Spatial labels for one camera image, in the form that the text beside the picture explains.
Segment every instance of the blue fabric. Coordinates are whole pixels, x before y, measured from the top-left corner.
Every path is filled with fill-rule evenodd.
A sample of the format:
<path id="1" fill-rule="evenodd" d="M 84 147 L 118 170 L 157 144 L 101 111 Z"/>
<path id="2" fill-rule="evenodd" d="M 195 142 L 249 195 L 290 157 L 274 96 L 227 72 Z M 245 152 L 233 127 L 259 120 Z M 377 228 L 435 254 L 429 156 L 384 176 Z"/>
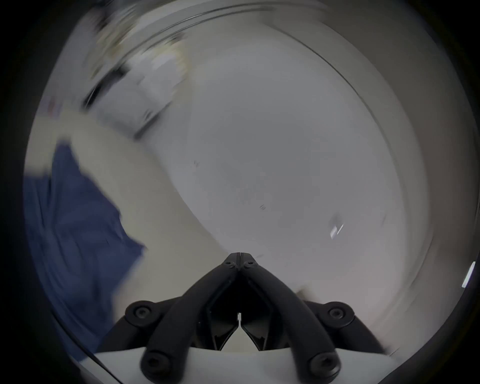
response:
<path id="1" fill-rule="evenodd" d="M 111 296 L 143 246 L 127 236 L 118 209 L 78 167 L 68 144 L 55 151 L 51 176 L 26 176 L 28 243 L 59 317 L 95 352 L 113 326 Z M 60 333 L 77 360 L 84 354 Z"/>

